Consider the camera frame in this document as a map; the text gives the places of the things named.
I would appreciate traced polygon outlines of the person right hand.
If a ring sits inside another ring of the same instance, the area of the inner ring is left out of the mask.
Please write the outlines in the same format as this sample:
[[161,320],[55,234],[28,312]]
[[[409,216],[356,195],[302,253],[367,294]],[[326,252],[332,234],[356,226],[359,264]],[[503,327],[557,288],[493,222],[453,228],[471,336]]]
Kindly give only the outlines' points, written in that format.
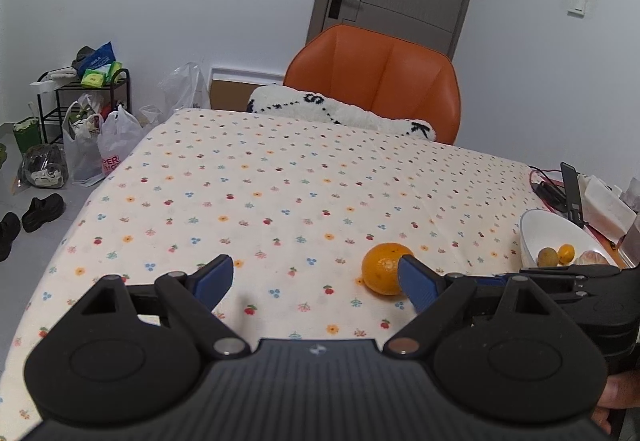
[[592,421],[607,435],[612,432],[608,419],[612,409],[638,409],[640,404],[640,374],[634,371],[608,376],[605,388],[591,415]]

